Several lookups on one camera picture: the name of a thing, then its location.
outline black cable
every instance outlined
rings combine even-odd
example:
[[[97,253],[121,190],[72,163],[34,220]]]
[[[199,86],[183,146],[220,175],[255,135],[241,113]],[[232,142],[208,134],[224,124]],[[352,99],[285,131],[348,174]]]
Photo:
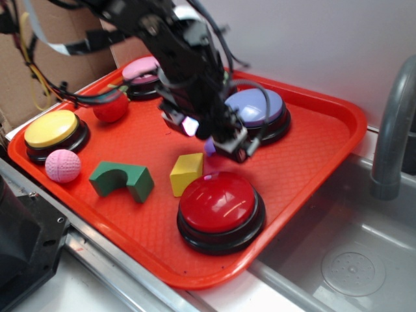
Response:
[[[38,37],[37,35],[35,35],[34,33],[32,34],[32,38],[31,38],[31,42],[27,48],[27,54],[29,56],[29,58],[32,60],[33,62],[33,58],[34,58],[34,49],[36,48],[36,43],[38,42]]]
[[[119,90],[121,87],[123,86],[130,86],[131,83],[139,78],[142,77],[144,75],[148,74],[146,73],[140,73],[137,76],[124,81],[123,83],[119,84],[116,88],[111,89],[109,91],[106,91],[102,94],[95,94],[93,96],[88,96],[88,95],[80,95],[80,94],[74,94],[71,92],[68,92],[66,90],[63,90],[57,86],[55,86],[53,83],[51,83],[50,81],[47,80],[47,83],[54,89],[54,91],[56,91],[57,93],[59,93],[59,95],[63,98],[63,99],[67,99],[70,101],[76,101],[78,102],[78,104],[86,104],[88,106],[94,106],[94,105],[101,105],[101,104],[106,104],[109,103],[111,101],[114,101],[116,99],[118,99],[122,94],[123,91]]]
[[[18,11],[18,5],[16,4],[15,0],[10,0],[13,6],[14,11],[14,24],[16,26],[16,32],[20,33],[20,25],[19,25],[19,11]]]
[[[84,6],[80,3],[75,4],[71,4],[71,3],[67,3],[61,0],[48,0],[50,3],[53,3],[54,5],[57,5],[58,7],[60,6],[61,8],[65,8],[66,10],[77,10],[79,8],[83,8]]]
[[[237,63],[239,63],[242,67],[244,68],[249,68],[250,67],[250,63],[245,62],[243,60],[240,60],[239,58],[235,57],[234,54],[231,54],[231,57],[233,58],[233,60],[235,60]]]
[[[263,120],[263,124],[261,125],[260,131],[257,134],[257,138],[261,140],[267,130],[269,119],[270,119],[270,98],[267,94],[266,89],[261,84],[255,81],[251,81],[247,79],[237,79],[237,80],[232,80],[232,82],[230,83],[231,87],[240,86],[240,85],[254,86],[255,88],[259,89],[261,93],[263,93],[266,99],[266,116],[265,116],[265,119]]]

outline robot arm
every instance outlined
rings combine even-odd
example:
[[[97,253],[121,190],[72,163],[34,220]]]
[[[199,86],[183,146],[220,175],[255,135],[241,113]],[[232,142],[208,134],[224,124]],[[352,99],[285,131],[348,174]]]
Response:
[[[238,114],[224,104],[231,77],[225,72],[202,19],[181,19],[171,0],[78,0],[128,36],[140,38],[159,61],[159,108],[172,129],[187,135],[186,117],[198,121],[196,136],[213,137],[216,151],[244,162],[253,149]]]

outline pink button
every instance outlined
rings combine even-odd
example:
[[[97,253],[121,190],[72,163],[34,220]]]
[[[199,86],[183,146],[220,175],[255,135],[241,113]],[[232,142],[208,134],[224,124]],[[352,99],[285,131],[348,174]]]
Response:
[[[128,64],[122,72],[124,80],[133,80],[133,84],[142,84],[154,81],[157,79],[156,75],[142,74],[152,72],[159,67],[159,62],[155,57],[143,57]]]

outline yellow block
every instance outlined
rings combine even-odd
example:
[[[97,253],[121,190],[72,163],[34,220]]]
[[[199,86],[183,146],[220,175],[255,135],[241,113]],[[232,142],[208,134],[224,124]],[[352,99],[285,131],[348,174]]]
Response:
[[[182,196],[191,182],[202,176],[203,153],[181,155],[170,172],[170,183],[175,197]]]

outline sink drain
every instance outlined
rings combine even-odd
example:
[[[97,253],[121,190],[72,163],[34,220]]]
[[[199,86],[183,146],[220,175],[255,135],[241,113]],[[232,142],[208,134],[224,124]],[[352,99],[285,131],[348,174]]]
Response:
[[[344,245],[331,250],[322,261],[325,281],[347,296],[367,296],[375,293],[385,279],[380,258],[358,245]]]

